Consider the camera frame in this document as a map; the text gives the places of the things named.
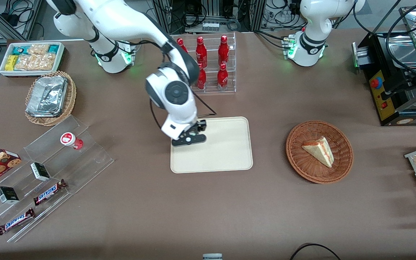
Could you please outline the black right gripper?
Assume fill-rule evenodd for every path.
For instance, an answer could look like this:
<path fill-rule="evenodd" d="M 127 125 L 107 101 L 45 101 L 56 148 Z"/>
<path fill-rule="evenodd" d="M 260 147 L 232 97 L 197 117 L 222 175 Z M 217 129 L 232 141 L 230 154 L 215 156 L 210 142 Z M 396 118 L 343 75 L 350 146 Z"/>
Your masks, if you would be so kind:
<path fill-rule="evenodd" d="M 184 137 L 195 137 L 200 135 L 200 132 L 206 130 L 207 122 L 206 120 L 197 120 L 190 128 L 183 132 Z"/>

